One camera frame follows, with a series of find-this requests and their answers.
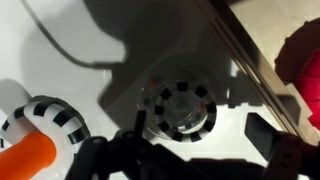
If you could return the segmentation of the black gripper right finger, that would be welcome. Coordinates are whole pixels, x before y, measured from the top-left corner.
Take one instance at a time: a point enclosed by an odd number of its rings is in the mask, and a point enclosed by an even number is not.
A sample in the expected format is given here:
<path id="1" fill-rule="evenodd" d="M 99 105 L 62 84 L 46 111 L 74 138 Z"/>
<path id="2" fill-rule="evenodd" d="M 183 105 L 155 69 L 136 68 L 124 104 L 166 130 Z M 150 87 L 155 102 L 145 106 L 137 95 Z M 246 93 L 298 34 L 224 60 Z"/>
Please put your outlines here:
<path id="1" fill-rule="evenodd" d="M 257 113 L 248 113 L 245 135 L 268 162 L 261 180 L 320 180 L 320 146 L 297 135 L 278 131 Z"/>

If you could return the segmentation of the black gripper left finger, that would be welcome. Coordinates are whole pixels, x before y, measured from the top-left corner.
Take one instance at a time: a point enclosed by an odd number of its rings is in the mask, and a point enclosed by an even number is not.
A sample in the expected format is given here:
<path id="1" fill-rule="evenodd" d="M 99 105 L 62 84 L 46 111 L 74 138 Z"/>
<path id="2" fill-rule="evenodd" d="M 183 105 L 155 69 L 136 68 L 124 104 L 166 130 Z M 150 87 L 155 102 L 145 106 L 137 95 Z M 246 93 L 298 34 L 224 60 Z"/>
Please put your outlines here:
<path id="1" fill-rule="evenodd" d="M 186 163 L 162 145 L 142 137 L 146 112 L 138 111 L 132 130 L 119 130 L 112 140 L 94 136 L 83 141 L 65 180 L 109 180 L 123 172 L 129 180 L 179 180 Z"/>

